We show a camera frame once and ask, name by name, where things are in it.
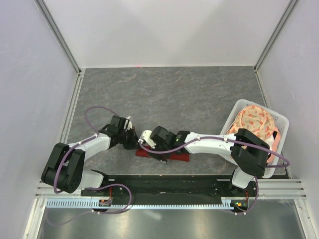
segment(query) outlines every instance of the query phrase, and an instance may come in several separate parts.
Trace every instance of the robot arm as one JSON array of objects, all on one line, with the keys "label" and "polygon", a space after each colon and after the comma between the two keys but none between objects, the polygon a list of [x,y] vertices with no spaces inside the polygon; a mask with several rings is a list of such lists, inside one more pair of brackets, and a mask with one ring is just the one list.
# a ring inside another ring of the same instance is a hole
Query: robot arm
[{"label": "robot arm", "polygon": [[[74,192],[81,183],[85,160],[117,144],[122,144],[127,150],[134,149],[137,147],[137,141],[130,119],[113,116],[110,124],[99,130],[99,134],[81,141],[80,145],[70,152],[66,158],[68,164],[63,165],[59,173],[57,188],[68,193]],[[54,146],[42,173],[42,182],[53,186],[62,158],[77,144],[78,142],[69,145],[58,143]]]},{"label": "robot arm", "polygon": [[165,128],[158,126],[153,131],[142,132],[139,142],[146,142],[153,150],[148,150],[148,155],[165,162],[170,153],[157,154],[155,151],[171,151],[182,147],[175,153],[213,153],[219,154],[229,162],[238,166],[232,177],[232,185],[246,188],[253,177],[262,177],[265,173],[268,153],[228,142],[228,139],[255,144],[269,149],[269,146],[260,138],[246,129],[239,129],[237,134],[228,135],[205,135],[190,131],[179,131],[177,134],[168,132]]}]

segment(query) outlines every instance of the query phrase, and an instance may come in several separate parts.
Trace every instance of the red cloth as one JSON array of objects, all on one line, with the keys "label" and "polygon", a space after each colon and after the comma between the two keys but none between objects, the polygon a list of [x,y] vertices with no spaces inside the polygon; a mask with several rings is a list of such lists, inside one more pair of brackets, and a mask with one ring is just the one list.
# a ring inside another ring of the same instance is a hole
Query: red cloth
[{"label": "red cloth", "polygon": [[[142,149],[142,148],[139,148],[136,153],[135,153],[136,156],[138,157],[147,157],[147,158],[150,158],[150,156],[148,156],[148,153]],[[169,158],[167,158],[169,160],[179,160],[179,161],[184,161],[184,162],[189,162],[189,154],[186,154],[186,153],[182,153],[182,154],[175,154],[173,153]]]}]

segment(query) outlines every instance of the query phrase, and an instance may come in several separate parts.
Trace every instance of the marble pattern surface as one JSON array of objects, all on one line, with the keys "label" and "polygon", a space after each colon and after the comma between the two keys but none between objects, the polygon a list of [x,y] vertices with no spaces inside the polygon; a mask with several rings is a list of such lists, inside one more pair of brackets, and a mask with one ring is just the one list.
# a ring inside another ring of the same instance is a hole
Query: marble pattern surface
[{"label": "marble pattern surface", "polygon": [[[94,132],[84,113],[91,106],[110,107],[121,116],[132,116],[138,136],[161,125],[174,133],[189,130],[219,134],[239,99],[264,104],[252,67],[163,67],[87,69],[77,102],[68,142]],[[89,112],[97,128],[110,122],[103,109]],[[135,156],[121,145],[85,162],[86,169],[107,174],[232,174],[235,166],[218,155],[193,154],[190,162]]]}]

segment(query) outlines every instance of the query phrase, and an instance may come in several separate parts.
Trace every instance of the white basket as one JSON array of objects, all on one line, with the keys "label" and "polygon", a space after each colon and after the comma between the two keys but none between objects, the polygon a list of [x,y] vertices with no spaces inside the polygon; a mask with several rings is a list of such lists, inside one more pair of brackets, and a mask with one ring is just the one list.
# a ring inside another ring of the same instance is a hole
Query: white basket
[{"label": "white basket", "polygon": [[[266,108],[264,106],[261,106],[259,104],[256,104],[252,101],[238,100],[236,102],[236,104],[235,104],[233,110],[231,111],[231,113],[230,113],[230,115],[229,115],[220,134],[226,134],[228,132],[228,130],[230,129],[230,127],[234,124],[235,118],[238,115],[238,113],[243,108],[245,108],[246,106],[250,106],[250,105],[256,105],[256,106],[259,106],[261,108],[264,108],[274,118],[275,125],[281,134],[281,139],[280,139],[280,142],[279,142],[278,147],[277,147],[277,153],[281,153],[281,150],[283,149],[285,138],[287,135],[288,127],[289,127],[289,120],[286,117],[278,114],[277,112],[272,111],[271,109]],[[278,160],[279,160],[279,158],[275,157],[274,161],[272,163],[268,163],[268,165],[277,165]],[[266,168],[265,175],[263,176],[263,178],[270,178],[274,174],[274,171],[275,171],[275,168]]]}]

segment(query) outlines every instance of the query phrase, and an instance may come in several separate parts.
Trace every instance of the pink patterned cloth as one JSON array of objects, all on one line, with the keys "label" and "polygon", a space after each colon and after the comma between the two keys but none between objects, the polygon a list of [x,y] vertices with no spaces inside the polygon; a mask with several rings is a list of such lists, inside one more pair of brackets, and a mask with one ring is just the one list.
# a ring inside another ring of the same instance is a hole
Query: pink patterned cloth
[{"label": "pink patterned cloth", "polygon": [[[271,150],[277,152],[277,148],[278,148],[278,144],[279,144],[280,139],[281,139],[281,135],[280,135],[279,130],[277,129],[277,127],[274,128],[274,132],[277,132],[277,134],[274,137],[274,142],[271,145]],[[271,154],[270,157],[267,160],[267,163],[273,162],[274,159],[275,159],[275,156],[273,154]]]},{"label": "pink patterned cloth", "polygon": [[238,129],[245,128],[265,141],[272,136],[275,128],[273,117],[259,106],[246,106],[238,113],[233,126],[228,131],[237,133]]}]

